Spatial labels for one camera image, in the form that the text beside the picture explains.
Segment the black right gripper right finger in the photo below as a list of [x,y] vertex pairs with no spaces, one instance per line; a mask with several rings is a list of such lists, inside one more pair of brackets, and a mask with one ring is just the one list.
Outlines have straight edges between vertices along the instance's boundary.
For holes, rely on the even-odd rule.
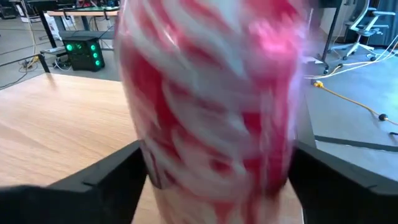
[[397,224],[397,182],[294,142],[289,180],[305,223]]

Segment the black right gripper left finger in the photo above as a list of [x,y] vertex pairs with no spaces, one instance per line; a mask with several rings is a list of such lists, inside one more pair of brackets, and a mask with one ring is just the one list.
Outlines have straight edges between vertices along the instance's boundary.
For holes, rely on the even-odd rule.
[[1,223],[131,223],[146,176],[134,141],[48,186],[1,187]]

